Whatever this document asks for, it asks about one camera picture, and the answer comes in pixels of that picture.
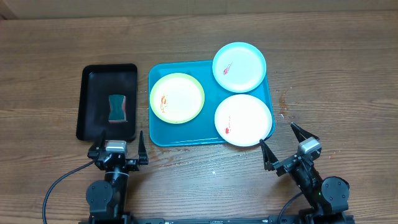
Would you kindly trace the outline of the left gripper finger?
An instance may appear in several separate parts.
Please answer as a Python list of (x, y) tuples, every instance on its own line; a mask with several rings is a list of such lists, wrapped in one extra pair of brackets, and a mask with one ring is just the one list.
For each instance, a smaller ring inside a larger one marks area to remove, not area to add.
[(139, 159), (147, 159), (147, 151), (146, 151), (146, 147), (144, 144), (143, 131), (140, 131), (140, 135), (139, 135), (138, 155), (139, 155)]
[(90, 147), (90, 152), (100, 152), (105, 145), (106, 131), (103, 130), (98, 138), (94, 141), (93, 145)]

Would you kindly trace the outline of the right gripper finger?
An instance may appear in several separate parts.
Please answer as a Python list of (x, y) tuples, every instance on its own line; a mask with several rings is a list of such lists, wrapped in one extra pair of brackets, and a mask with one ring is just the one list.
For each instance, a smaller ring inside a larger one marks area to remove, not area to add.
[(297, 125), (295, 122), (292, 122), (290, 124), (290, 127), (292, 128), (292, 131), (294, 132), (298, 142), (303, 142), (307, 139), (314, 138), (316, 140), (319, 140), (319, 137), (302, 129), (299, 125)]
[(261, 146), (263, 162), (265, 170), (274, 170), (275, 165), (279, 163), (274, 153), (270, 150), (269, 146), (265, 143), (263, 139), (259, 141)]

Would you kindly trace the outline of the pink green sponge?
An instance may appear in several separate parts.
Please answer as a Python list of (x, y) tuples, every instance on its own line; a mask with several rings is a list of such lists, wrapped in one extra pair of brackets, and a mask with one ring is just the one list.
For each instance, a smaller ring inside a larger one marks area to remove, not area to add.
[(109, 100), (109, 116), (110, 123), (124, 123), (127, 121), (126, 116), (126, 97), (124, 95), (110, 95)]

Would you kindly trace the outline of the white plate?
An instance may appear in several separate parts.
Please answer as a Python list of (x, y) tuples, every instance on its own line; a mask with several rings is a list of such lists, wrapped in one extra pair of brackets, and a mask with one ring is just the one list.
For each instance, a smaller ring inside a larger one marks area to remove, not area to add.
[(270, 109), (259, 98), (247, 94), (223, 100), (215, 111), (214, 122), (226, 142), (240, 147), (258, 144), (272, 129)]

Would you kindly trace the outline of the yellow-green rimmed plate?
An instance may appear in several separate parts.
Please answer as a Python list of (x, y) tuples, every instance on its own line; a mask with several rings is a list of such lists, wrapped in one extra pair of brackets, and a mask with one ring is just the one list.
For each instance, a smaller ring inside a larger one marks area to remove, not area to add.
[(149, 103), (160, 120), (182, 124), (200, 113), (205, 103), (205, 92), (193, 76), (171, 73), (156, 81), (150, 91)]

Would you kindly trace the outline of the light blue plate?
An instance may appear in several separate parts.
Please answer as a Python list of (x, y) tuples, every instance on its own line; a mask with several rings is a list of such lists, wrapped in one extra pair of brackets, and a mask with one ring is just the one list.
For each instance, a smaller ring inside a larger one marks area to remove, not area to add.
[(263, 82), (267, 64), (257, 47), (245, 42), (233, 42), (217, 51), (213, 58), (212, 72), (224, 89), (245, 93)]

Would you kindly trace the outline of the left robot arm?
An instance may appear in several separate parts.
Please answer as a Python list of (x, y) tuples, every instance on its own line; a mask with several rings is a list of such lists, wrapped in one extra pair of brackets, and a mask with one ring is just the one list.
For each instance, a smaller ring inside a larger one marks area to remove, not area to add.
[(90, 206), (89, 223), (137, 223), (125, 211), (129, 173), (147, 165), (143, 132), (139, 135), (138, 158), (127, 158), (127, 142), (106, 140), (105, 132), (88, 150), (88, 157), (99, 170), (105, 171), (104, 179), (93, 182), (86, 190), (86, 201)]

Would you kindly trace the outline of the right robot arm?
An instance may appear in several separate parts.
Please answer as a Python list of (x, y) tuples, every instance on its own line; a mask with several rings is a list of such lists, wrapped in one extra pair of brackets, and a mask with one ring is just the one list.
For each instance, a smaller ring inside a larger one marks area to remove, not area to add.
[[(298, 140), (298, 149), (283, 161), (276, 158), (265, 140), (259, 141), (265, 170), (274, 170), (279, 177), (289, 174), (300, 189), (300, 193), (282, 207), (278, 216), (270, 216), (268, 222), (354, 223), (352, 215), (345, 215), (349, 208), (349, 183), (337, 176), (323, 179), (314, 167), (314, 160), (320, 157), (322, 151), (320, 138), (295, 123), (291, 123), (290, 127)], [(285, 215), (286, 209), (302, 195), (310, 208), (300, 210), (297, 215)]]

